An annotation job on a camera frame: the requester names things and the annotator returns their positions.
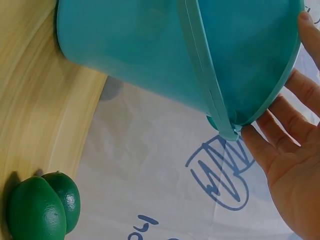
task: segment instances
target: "teal plastic bucket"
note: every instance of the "teal plastic bucket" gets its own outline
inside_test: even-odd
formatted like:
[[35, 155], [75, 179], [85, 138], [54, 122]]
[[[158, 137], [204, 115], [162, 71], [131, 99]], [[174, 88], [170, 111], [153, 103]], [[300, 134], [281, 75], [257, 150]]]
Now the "teal plastic bucket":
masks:
[[57, 35], [70, 61], [197, 109], [235, 141], [288, 79], [302, 10], [303, 0], [59, 0]]

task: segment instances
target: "lime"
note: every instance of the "lime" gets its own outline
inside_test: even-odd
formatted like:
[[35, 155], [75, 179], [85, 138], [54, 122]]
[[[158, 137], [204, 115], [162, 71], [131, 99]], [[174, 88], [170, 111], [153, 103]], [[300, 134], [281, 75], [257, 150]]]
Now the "lime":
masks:
[[75, 182], [57, 171], [42, 176], [59, 196], [66, 217], [66, 234], [70, 233], [77, 225], [80, 216], [80, 194]]
[[9, 194], [6, 221], [14, 240], [64, 240], [64, 206], [50, 185], [33, 176]]

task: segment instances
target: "white paper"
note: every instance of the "white paper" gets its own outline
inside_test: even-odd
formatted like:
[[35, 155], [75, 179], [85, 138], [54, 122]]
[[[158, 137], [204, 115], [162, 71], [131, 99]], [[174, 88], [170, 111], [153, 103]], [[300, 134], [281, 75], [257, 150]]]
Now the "white paper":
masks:
[[[307, 4], [317, 19], [319, 2]], [[296, 67], [320, 83], [304, 49]], [[81, 216], [69, 240], [299, 239], [241, 140], [225, 142], [202, 113], [128, 84], [99, 103], [76, 182]]]

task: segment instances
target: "wooden surface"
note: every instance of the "wooden surface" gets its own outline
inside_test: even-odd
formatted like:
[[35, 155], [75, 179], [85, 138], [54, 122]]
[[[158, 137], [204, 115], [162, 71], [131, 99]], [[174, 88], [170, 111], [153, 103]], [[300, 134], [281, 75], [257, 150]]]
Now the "wooden surface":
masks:
[[36, 171], [77, 172], [106, 76], [68, 62], [55, 0], [0, 0], [0, 240], [8, 192]]

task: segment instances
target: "blue printed logo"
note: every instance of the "blue printed logo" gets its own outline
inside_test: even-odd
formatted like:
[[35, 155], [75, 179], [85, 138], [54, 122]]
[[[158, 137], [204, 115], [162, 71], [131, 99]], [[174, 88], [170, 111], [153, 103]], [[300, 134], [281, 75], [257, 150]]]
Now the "blue printed logo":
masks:
[[255, 160], [245, 149], [242, 138], [227, 142], [215, 136], [203, 143], [185, 164], [204, 192], [231, 211], [243, 209], [249, 200], [248, 185], [241, 173], [247, 171]]

